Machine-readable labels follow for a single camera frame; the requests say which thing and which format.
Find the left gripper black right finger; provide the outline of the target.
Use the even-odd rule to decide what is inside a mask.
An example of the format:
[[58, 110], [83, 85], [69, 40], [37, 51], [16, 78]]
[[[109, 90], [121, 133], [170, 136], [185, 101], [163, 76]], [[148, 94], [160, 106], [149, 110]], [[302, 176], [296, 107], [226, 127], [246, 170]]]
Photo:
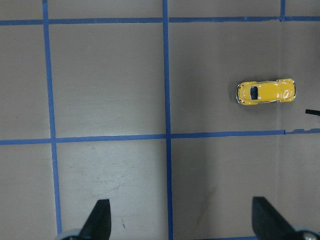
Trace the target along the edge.
[[294, 230], [263, 196], [252, 198], [251, 225], [258, 240], [302, 239], [302, 234]]

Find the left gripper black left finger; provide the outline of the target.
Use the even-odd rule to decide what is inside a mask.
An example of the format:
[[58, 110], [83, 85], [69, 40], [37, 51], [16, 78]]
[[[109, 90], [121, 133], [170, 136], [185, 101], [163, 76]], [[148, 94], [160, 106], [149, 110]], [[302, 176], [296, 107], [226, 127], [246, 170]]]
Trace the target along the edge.
[[111, 236], [111, 206], [109, 199], [100, 199], [83, 225], [80, 240], [109, 240]]

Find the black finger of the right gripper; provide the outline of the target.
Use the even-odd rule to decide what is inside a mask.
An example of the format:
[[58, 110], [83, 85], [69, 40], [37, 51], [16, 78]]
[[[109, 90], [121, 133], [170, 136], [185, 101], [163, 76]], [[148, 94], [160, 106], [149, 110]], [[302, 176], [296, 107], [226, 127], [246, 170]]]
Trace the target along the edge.
[[320, 111], [319, 111], [319, 110], [306, 109], [306, 110], [305, 110], [305, 113], [306, 113], [306, 114], [309, 114], [309, 115], [320, 116]]

